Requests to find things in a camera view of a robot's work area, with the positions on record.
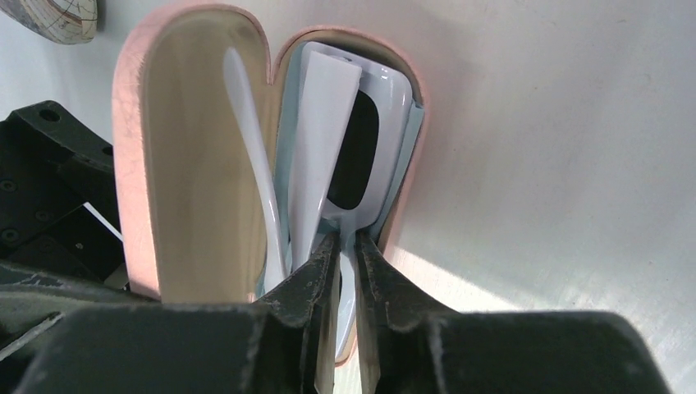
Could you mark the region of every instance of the pink edge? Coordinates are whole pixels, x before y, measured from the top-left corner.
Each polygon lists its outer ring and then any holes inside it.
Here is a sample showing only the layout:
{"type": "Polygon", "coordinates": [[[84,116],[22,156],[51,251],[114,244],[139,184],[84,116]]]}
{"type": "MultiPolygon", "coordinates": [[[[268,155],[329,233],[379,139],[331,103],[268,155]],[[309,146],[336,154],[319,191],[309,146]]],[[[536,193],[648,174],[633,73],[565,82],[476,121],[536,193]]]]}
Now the pink edge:
{"type": "Polygon", "coordinates": [[[314,31],[319,31],[319,30],[338,30],[338,31],[343,31],[348,34],[352,34],[358,37],[364,37],[366,39],[369,39],[371,41],[374,41],[375,43],[381,44],[389,49],[391,49],[397,56],[401,57],[401,59],[406,62],[408,67],[413,71],[414,77],[416,79],[416,83],[418,84],[418,87],[420,89],[420,96],[421,96],[421,103],[423,105],[423,108],[425,109],[425,114],[423,118],[423,124],[420,126],[420,131],[418,133],[418,139],[416,140],[415,147],[413,154],[411,154],[411,160],[409,162],[409,167],[406,170],[406,174],[404,176],[404,180],[401,183],[401,192],[399,194],[399,199],[396,201],[396,205],[393,208],[393,222],[391,225],[391,232],[389,232],[386,235],[382,235],[382,241],[381,243],[384,244],[384,250],[382,251],[384,254],[384,257],[388,260],[392,259],[394,256],[394,248],[396,246],[396,242],[399,240],[399,236],[401,234],[401,219],[402,215],[406,206],[406,202],[408,200],[409,196],[409,191],[411,186],[413,185],[414,177],[415,177],[415,168],[417,167],[418,161],[420,159],[420,155],[423,152],[423,141],[425,140],[425,135],[426,131],[428,130],[428,125],[430,123],[430,95],[428,93],[428,88],[426,84],[424,83],[423,75],[421,74],[420,70],[418,67],[415,66],[414,62],[410,59],[410,57],[401,49],[399,49],[397,46],[380,39],[379,37],[375,37],[370,34],[363,33],[359,30],[351,29],[349,27],[342,27],[342,26],[333,26],[333,25],[316,25],[316,26],[310,26],[307,28],[304,28],[300,30],[298,33],[293,35],[281,48],[281,51],[279,52],[274,65],[273,65],[273,73],[272,73],[272,78],[271,78],[271,83],[275,80],[276,74],[278,73],[278,69],[280,68],[280,63],[281,60],[286,56],[287,51],[290,49],[292,44],[294,44],[300,37],[304,36],[305,34],[312,33],[314,31]]]}
{"type": "Polygon", "coordinates": [[[148,14],[128,35],[118,57],[112,87],[115,173],[126,267],[133,292],[160,298],[153,212],[149,206],[143,113],[144,75],[150,51],[175,19],[193,11],[234,11],[248,18],[266,49],[266,81],[270,81],[268,40],[259,21],[239,7],[215,1],[184,1],[148,14]]]}

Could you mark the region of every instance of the white plastic part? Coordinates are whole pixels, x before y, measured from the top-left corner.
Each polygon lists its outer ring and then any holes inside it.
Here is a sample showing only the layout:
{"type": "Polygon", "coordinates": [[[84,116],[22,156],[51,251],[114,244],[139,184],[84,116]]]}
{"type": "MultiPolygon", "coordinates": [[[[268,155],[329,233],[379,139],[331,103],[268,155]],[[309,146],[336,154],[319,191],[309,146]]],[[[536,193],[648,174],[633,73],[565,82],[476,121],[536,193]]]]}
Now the white plastic part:
{"type": "Polygon", "coordinates": [[[273,190],[268,156],[263,146],[261,126],[254,105],[251,84],[244,63],[234,48],[229,48],[222,60],[222,73],[232,110],[237,118],[242,139],[254,170],[259,188],[263,219],[266,225],[266,271],[263,286],[266,292],[280,284],[286,277],[284,258],[281,255],[280,222],[276,194],[273,190]]]}
{"type": "Polygon", "coordinates": [[[305,54],[288,193],[293,271],[312,253],[362,73],[340,58],[305,54]]]}
{"type": "Polygon", "coordinates": [[[338,208],[326,201],[322,217],[341,224],[341,301],[338,305],[336,338],[336,357],[346,347],[350,330],[355,321],[355,273],[353,271],[353,251],[355,232],[377,221],[384,200],[392,183],[393,172],[401,149],[409,110],[413,102],[413,92],[406,76],[397,70],[380,63],[357,56],[326,44],[310,42],[302,49],[302,65],[309,62],[305,54],[324,53],[340,58],[362,69],[359,90],[374,102],[379,115],[377,148],[367,188],[360,204],[351,210],[338,208]]]}

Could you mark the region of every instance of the screw hole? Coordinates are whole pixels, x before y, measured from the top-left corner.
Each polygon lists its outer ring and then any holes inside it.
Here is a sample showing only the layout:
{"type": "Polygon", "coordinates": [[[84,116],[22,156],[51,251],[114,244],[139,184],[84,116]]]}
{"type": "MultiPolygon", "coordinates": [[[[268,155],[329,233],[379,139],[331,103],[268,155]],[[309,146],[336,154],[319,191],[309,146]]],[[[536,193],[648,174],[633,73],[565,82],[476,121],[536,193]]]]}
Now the screw hole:
{"type": "Polygon", "coordinates": [[[53,219],[53,214],[48,211],[37,211],[34,214],[34,217],[39,222],[50,222],[51,219],[53,219]]]}
{"type": "Polygon", "coordinates": [[[0,181],[0,190],[11,193],[17,190],[17,184],[9,179],[0,181]]]}
{"type": "Polygon", "coordinates": [[[20,233],[14,228],[8,228],[0,235],[3,241],[16,242],[20,239],[20,233]]]}
{"type": "Polygon", "coordinates": [[[42,109],[39,111],[39,116],[44,119],[45,121],[60,121],[61,116],[58,115],[58,112],[55,112],[51,109],[42,109]]]}

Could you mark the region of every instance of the white plastic spatula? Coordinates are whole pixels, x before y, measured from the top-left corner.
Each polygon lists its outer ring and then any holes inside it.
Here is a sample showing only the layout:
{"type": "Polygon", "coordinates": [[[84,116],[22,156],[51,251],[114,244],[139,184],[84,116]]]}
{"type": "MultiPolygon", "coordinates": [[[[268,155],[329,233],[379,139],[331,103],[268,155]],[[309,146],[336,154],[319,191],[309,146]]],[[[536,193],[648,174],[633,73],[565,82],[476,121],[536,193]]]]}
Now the white plastic spatula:
{"type": "MultiPolygon", "coordinates": [[[[359,82],[360,93],[353,108],[353,111],[356,112],[355,120],[358,125],[351,126],[351,130],[348,130],[343,136],[343,144],[347,143],[351,156],[340,158],[351,165],[351,170],[346,171],[346,163],[338,162],[334,162],[332,168],[333,171],[337,171],[334,167],[343,166],[339,171],[338,187],[351,185],[351,180],[359,175],[362,170],[358,164],[365,163],[368,157],[365,155],[365,151],[360,151],[358,148],[367,149],[375,142],[374,138],[377,138],[373,154],[369,158],[372,160],[369,178],[359,202],[354,204],[355,201],[352,201],[351,204],[348,204],[345,200],[341,202],[327,199],[321,213],[323,219],[338,223],[341,229],[341,277],[343,285],[336,327],[336,356],[338,358],[343,353],[344,348],[350,345],[348,339],[355,321],[356,298],[355,273],[353,271],[355,266],[355,232],[376,222],[382,211],[399,158],[405,125],[412,103],[412,89],[408,78],[399,71],[354,53],[316,42],[307,43],[302,51],[303,61],[305,53],[322,53],[325,56],[345,59],[351,65],[362,69],[359,82]],[[373,108],[366,105],[366,97],[373,104],[373,108]],[[353,146],[356,136],[359,140],[359,146],[353,146]]],[[[334,194],[338,193],[343,197],[346,197],[346,193],[351,194],[349,190],[340,188],[340,191],[334,190],[334,194]]]]}
{"type": "Polygon", "coordinates": [[[266,292],[272,290],[287,277],[285,263],[281,255],[280,222],[276,194],[273,191],[268,156],[263,146],[259,117],[251,93],[249,77],[239,53],[229,48],[222,61],[222,73],[232,110],[237,118],[242,139],[254,170],[256,185],[259,188],[263,219],[266,224],[266,273],[263,286],[266,292]]]}
{"type": "Polygon", "coordinates": [[[344,58],[309,54],[288,194],[293,271],[312,252],[361,74],[362,68],[344,58]]]}

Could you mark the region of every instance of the black mechanical part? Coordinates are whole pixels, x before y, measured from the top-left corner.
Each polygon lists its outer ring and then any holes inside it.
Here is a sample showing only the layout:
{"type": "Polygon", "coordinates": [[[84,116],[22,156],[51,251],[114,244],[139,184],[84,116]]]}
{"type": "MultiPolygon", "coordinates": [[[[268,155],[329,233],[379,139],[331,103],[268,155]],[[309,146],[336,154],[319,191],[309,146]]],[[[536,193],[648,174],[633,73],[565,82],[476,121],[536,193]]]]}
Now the black mechanical part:
{"type": "MultiPolygon", "coordinates": [[[[60,320],[85,306],[149,300],[73,277],[0,261],[0,392],[8,392],[60,320]]],[[[98,332],[90,333],[98,337],[98,332]]]]}
{"type": "Polygon", "coordinates": [[[669,392],[615,314],[459,314],[396,271],[367,233],[355,253],[363,392],[669,392]]]}
{"type": "Polygon", "coordinates": [[[87,202],[119,228],[109,143],[51,101],[0,122],[0,259],[103,282],[123,246],[87,202]]]}
{"type": "Polygon", "coordinates": [[[252,305],[82,309],[53,329],[19,391],[331,392],[339,244],[326,236],[252,305]]]}

